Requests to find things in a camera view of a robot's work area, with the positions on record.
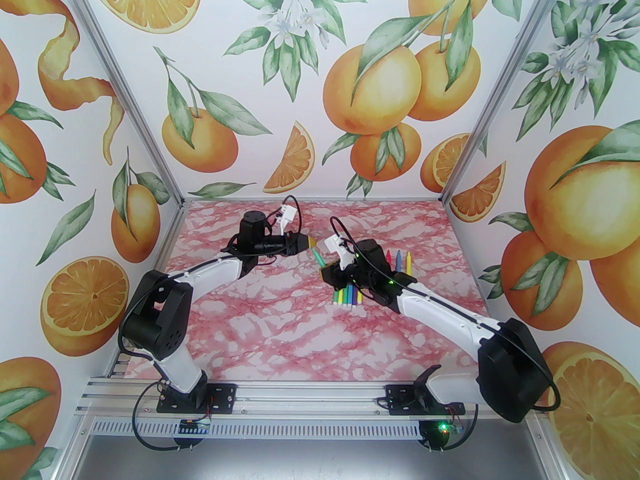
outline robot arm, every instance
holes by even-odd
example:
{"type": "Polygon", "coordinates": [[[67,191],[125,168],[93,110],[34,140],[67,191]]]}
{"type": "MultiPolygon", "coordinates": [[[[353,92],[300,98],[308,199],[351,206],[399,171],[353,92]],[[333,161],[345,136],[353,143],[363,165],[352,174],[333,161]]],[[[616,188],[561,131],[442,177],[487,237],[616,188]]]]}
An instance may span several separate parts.
{"type": "Polygon", "coordinates": [[[423,379],[437,402],[485,402],[517,423],[549,388],[551,371],[530,330],[519,320],[510,318],[503,323],[474,313],[406,273],[391,270],[375,240],[356,242],[354,253],[338,235],[327,238],[325,245],[340,257],[339,262],[320,269],[322,279],[335,290],[348,284],[366,289],[382,306],[431,327],[477,361],[477,377],[475,371],[448,374],[439,370],[423,379]]]}
{"type": "Polygon", "coordinates": [[[192,302],[222,285],[249,274],[260,256],[294,256],[316,242],[298,232],[285,231],[296,215],[293,206],[282,205],[276,216],[279,234],[272,233],[267,215],[249,211],[240,229],[217,257],[184,272],[147,272],[140,281],[118,332],[120,349],[127,338],[142,350],[162,377],[171,397],[181,407],[200,409],[208,378],[194,362],[185,343],[192,302]]]}

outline metal floor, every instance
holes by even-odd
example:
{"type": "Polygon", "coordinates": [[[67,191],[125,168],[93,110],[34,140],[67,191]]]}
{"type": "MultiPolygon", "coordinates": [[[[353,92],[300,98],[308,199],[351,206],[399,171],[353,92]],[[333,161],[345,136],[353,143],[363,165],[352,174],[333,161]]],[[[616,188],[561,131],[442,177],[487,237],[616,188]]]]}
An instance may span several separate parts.
{"type": "Polygon", "coordinates": [[[543,480],[531,439],[524,423],[503,420],[478,421],[464,445],[443,454],[415,441],[274,439],[154,452],[134,438],[94,436],[74,480],[543,480]]]}

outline wall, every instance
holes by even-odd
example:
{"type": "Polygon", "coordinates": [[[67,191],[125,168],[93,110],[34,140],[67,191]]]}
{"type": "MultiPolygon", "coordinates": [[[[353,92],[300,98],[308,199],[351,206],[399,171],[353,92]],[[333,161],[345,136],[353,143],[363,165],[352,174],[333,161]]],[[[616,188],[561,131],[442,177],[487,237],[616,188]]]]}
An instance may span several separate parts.
{"type": "Polygon", "coordinates": [[[490,313],[553,370],[575,478],[640,474],[639,4],[558,0],[448,207],[490,313]]]}
{"type": "Polygon", "coordinates": [[[87,0],[183,193],[381,199],[441,192],[533,1],[87,0]]]}
{"type": "Polygon", "coordinates": [[[0,477],[48,478],[176,203],[63,0],[0,0],[0,40],[0,477]]]}

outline pink marble surface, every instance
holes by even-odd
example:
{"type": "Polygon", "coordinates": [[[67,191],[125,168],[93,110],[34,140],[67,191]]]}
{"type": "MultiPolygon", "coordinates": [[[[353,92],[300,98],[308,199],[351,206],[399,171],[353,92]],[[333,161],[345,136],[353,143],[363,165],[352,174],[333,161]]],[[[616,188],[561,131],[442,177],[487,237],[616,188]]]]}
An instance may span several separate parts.
{"type": "MultiPolygon", "coordinates": [[[[193,203],[167,272],[217,254],[237,233],[246,210],[270,213],[276,203],[193,203]]],[[[440,295],[478,313],[485,306],[438,201],[301,201],[302,231],[318,242],[331,234],[336,215],[355,240],[374,238],[411,251],[413,276],[440,295]]],[[[332,259],[323,245],[318,249],[332,259]]],[[[455,343],[373,301],[332,304],[311,251],[278,258],[195,302],[187,346],[210,378],[228,380],[413,380],[433,364],[469,366],[455,343]]],[[[132,358],[126,377],[156,378],[144,359],[132,358]]]]}

